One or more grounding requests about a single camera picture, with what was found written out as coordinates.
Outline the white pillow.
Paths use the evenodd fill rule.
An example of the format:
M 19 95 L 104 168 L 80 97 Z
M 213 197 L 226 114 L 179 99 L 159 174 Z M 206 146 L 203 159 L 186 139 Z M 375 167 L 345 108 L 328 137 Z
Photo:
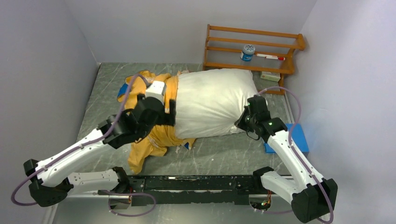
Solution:
M 179 139 L 241 133 L 235 122 L 257 89 L 253 73 L 213 69 L 178 75 L 175 135 Z

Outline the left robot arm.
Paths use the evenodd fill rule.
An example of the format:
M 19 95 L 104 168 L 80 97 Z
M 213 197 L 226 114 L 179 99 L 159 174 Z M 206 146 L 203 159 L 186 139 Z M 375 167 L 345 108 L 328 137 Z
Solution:
M 129 177 L 121 167 L 90 173 L 78 173 L 77 169 L 96 155 L 144 139 L 154 126 L 174 126 L 176 101 L 170 99 L 168 104 L 169 111 L 166 112 L 164 102 L 139 94 L 133 109 L 109 116 L 82 140 L 61 153 L 42 161 L 26 161 L 23 165 L 31 181 L 28 188 L 34 203 L 49 207 L 83 192 L 130 192 Z

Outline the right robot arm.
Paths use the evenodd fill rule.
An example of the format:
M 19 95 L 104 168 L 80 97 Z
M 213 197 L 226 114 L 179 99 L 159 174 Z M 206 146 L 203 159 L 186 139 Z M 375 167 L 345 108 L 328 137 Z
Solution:
M 256 170 L 252 188 L 257 193 L 266 190 L 279 195 L 291 205 L 291 210 L 302 223 L 322 216 L 333 215 L 338 185 L 324 178 L 306 159 L 291 137 L 290 129 L 280 118 L 272 118 L 266 99 L 255 95 L 247 99 L 243 114 L 235 125 L 254 133 L 267 143 L 282 160 L 292 176 L 288 180 L 270 167 Z

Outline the small white box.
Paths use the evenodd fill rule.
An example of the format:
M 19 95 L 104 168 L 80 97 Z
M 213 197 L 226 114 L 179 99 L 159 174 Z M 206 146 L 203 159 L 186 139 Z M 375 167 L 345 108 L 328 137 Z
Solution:
M 281 75 L 278 72 L 269 72 L 269 71 L 262 71 L 261 72 L 261 79 L 279 82 L 281 79 Z

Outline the blue foam pad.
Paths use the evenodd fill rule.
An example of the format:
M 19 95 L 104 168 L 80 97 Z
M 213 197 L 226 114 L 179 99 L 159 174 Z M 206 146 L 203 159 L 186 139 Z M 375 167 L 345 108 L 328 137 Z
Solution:
M 292 140 L 296 142 L 298 148 L 300 151 L 307 156 L 309 154 L 309 147 L 306 142 L 305 134 L 303 132 L 303 129 L 300 124 L 296 124 L 295 128 L 292 131 Z M 269 146 L 269 144 L 264 143 L 264 152 L 266 154 L 275 154 L 276 152 L 274 151 L 273 148 Z

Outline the red and white marker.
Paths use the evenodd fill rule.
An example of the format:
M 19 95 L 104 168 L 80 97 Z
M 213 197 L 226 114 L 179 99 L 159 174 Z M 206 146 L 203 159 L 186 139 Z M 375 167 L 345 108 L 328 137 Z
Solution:
M 275 56 L 275 55 L 268 55 L 268 54 L 259 54 L 256 53 L 257 57 L 263 57 L 266 59 L 273 59 L 273 60 L 278 60 L 278 61 L 284 61 L 286 58 L 283 56 Z

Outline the orange wooden rack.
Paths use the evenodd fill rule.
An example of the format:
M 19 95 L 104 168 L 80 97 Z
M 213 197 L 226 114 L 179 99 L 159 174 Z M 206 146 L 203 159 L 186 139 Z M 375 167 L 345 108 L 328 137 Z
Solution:
M 207 25 L 203 70 L 241 69 L 259 74 L 279 75 L 284 86 L 295 73 L 294 55 L 304 51 L 306 41 L 299 34 Z

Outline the blue round jar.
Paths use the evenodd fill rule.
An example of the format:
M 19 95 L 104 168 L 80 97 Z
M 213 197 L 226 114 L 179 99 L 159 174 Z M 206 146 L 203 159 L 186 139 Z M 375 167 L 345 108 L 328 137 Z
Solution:
M 244 62 L 250 62 L 255 54 L 255 46 L 252 44 L 246 44 L 242 48 L 240 58 Z

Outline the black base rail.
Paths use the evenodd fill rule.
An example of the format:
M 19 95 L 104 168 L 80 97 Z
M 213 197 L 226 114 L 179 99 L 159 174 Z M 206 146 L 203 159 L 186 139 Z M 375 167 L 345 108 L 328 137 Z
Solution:
M 131 193 L 132 206 L 190 203 L 232 203 L 269 207 L 273 193 L 253 175 L 130 175 L 112 193 Z

